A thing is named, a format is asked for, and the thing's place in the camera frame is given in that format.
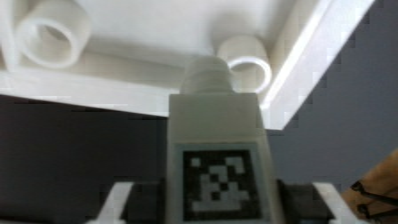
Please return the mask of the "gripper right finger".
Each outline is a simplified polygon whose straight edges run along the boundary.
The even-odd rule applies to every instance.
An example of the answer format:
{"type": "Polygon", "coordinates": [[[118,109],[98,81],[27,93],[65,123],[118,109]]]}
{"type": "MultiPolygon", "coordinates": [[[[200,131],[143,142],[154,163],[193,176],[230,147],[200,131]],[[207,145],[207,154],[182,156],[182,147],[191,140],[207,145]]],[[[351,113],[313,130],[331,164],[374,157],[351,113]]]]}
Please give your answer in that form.
{"type": "Polygon", "coordinates": [[[315,182],[313,186],[333,213],[333,218],[329,219],[328,224],[363,224],[363,221],[358,219],[349,208],[335,185],[331,183],[315,182]]]}

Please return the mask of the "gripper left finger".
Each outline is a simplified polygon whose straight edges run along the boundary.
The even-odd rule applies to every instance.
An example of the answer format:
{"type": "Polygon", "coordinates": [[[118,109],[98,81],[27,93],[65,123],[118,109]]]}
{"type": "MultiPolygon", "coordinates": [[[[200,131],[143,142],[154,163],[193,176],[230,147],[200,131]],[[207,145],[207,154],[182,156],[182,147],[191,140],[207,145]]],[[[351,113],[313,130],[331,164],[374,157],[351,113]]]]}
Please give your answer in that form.
{"type": "Polygon", "coordinates": [[[98,216],[88,221],[88,224],[127,224],[122,216],[134,186],[134,182],[118,182],[114,184],[98,216]]]}

